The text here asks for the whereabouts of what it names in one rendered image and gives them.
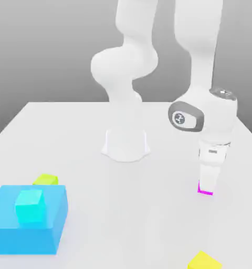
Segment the large blue box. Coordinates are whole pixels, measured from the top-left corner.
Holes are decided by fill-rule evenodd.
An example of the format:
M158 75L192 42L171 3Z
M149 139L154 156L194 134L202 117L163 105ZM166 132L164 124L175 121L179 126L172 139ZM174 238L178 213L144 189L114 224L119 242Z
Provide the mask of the large blue box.
M15 201L21 190L43 191L42 222L19 223ZM0 255L55 255L68 214L64 185L2 185L0 187Z

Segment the small yellow cube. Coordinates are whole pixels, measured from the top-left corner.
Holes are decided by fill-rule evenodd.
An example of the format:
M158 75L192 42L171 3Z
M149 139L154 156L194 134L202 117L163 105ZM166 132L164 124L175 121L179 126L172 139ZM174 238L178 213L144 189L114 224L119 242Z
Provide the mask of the small yellow cube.
M205 252L199 251L188 263L187 269L222 269L222 263Z

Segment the small lime cube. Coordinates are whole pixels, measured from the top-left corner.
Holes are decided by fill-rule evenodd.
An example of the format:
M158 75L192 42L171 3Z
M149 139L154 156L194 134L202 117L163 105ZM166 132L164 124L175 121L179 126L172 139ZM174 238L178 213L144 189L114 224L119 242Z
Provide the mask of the small lime cube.
M58 177L51 174L41 174L33 182L33 185L58 185Z

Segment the small cyan cube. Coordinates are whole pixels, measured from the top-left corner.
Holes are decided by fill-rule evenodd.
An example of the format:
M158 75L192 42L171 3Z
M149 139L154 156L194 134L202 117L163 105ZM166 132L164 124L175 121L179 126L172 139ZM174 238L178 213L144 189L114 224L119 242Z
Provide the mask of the small cyan cube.
M46 211L43 191L21 190L15 201L15 212L19 223L42 222Z

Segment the small magenta cube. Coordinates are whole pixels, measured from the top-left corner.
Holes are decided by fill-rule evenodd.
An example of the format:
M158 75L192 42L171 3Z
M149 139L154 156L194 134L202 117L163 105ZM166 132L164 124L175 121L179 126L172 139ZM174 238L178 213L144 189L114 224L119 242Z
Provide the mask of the small magenta cube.
M198 181L198 193L204 194L204 195L210 195L212 196L214 194L213 189L210 185L205 184L203 181Z

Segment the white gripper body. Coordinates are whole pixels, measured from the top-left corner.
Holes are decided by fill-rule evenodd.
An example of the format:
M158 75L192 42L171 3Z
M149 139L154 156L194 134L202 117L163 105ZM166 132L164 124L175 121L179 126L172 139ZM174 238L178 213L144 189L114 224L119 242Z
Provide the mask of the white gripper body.
M218 176L221 172L220 167L201 164L199 170L199 188L202 192L213 193Z

